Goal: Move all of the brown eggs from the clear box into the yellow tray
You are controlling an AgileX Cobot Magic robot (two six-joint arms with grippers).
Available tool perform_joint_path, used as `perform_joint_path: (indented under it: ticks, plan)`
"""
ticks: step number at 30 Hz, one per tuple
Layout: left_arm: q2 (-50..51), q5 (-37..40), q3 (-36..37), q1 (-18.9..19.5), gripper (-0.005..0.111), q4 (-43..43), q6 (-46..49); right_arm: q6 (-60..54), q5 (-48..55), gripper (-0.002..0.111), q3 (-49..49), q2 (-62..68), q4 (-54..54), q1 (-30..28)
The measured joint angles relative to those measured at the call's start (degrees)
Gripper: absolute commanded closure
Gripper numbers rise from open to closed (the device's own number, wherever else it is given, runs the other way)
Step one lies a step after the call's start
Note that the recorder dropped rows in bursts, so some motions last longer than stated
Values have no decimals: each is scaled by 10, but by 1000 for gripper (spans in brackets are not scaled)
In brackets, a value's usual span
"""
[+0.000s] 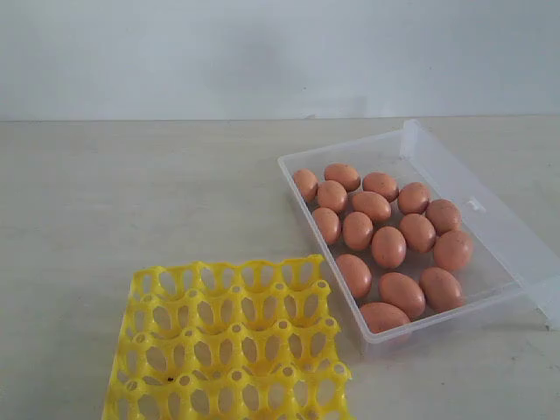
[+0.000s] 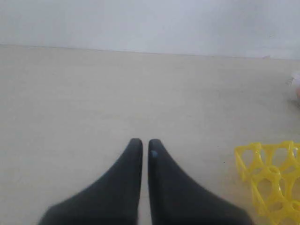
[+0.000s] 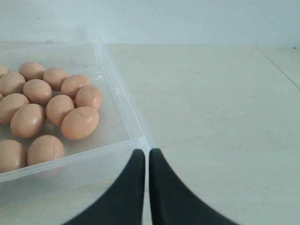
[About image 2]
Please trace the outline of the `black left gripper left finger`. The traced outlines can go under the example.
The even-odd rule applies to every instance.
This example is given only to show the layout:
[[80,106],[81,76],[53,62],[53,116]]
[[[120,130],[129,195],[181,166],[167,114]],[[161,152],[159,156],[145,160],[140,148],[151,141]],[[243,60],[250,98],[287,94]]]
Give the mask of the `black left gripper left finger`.
[[78,194],[50,207],[41,225],[136,225],[143,168],[143,143],[129,141],[112,167]]

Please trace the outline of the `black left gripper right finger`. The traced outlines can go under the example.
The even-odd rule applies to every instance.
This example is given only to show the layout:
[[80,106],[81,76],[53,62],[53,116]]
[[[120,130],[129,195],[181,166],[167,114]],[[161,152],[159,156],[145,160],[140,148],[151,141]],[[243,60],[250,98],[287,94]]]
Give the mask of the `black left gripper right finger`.
[[243,209],[189,177],[159,139],[151,139],[148,145],[148,187],[154,225],[253,224]]

